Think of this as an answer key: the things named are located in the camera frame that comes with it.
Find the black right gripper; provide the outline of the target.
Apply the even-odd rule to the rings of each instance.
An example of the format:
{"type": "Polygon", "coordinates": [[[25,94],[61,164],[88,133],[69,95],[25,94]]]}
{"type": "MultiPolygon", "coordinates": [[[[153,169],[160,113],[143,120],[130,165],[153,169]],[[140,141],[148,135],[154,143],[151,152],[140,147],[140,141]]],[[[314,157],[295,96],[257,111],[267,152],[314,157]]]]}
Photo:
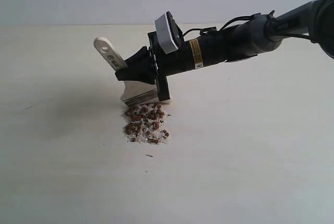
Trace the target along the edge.
{"type": "Polygon", "coordinates": [[[141,47],[134,55],[127,58],[126,67],[115,70],[118,81],[139,81],[158,86],[158,98],[160,101],[170,100],[170,92],[167,77],[190,70],[200,69],[205,66],[204,55],[200,48],[198,38],[181,42],[181,47],[166,54],[158,43],[156,32],[148,33],[151,48],[141,47]],[[152,64],[141,63],[153,54],[156,68],[152,64]]]}

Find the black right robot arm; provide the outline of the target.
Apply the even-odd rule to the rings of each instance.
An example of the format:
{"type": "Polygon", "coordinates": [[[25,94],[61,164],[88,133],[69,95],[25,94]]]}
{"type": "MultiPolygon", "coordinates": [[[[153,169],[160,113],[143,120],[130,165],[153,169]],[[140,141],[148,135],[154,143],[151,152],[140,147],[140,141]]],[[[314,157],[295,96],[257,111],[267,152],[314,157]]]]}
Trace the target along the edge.
{"type": "Polygon", "coordinates": [[[128,106],[167,101],[167,77],[222,62],[238,62],[274,51],[286,38],[302,38],[333,56],[333,0],[314,0],[279,17],[273,13],[240,16],[222,28],[202,28],[185,40],[170,12],[155,21],[150,45],[116,71],[125,84],[121,100],[128,106]]]}

